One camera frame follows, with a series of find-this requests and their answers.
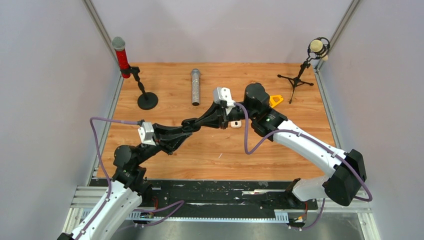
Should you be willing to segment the black earbud charging case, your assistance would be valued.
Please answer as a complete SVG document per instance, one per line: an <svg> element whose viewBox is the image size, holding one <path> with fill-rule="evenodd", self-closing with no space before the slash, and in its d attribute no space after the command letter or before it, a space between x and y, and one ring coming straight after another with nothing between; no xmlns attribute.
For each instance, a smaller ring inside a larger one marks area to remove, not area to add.
<svg viewBox="0 0 424 240"><path fill-rule="evenodd" d="M198 118L188 118L181 122L181 130L183 133L193 133L201 129Z"/></svg>

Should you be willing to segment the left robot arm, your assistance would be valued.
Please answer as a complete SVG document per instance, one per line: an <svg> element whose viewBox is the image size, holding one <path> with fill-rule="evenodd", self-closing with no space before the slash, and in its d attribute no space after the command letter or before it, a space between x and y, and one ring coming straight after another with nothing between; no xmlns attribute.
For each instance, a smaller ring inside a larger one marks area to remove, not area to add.
<svg viewBox="0 0 424 240"><path fill-rule="evenodd" d="M141 163L159 152L172 155L194 130L188 126L164 126L144 120L137 122L141 143L120 145L114 152L115 173L108 188L89 215L60 240L109 240L130 213L153 201L152 184L145 179Z"/></svg>

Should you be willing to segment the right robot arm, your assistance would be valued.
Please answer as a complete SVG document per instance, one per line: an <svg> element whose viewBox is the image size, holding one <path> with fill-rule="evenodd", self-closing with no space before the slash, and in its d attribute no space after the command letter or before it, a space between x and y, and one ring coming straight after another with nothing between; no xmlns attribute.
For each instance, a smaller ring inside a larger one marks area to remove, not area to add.
<svg viewBox="0 0 424 240"><path fill-rule="evenodd" d="M266 140L285 146L317 166L323 176L293 180L285 195L286 204L298 209L306 201L329 198L341 206L354 199L371 202L373 195L367 187L363 155L352 149L331 146L302 130L270 105L270 95L260 83L249 84L242 102L232 99L226 87L213 91L213 104L199 119L195 128L224 129L229 122L245 120L244 151L253 154Z"/></svg>

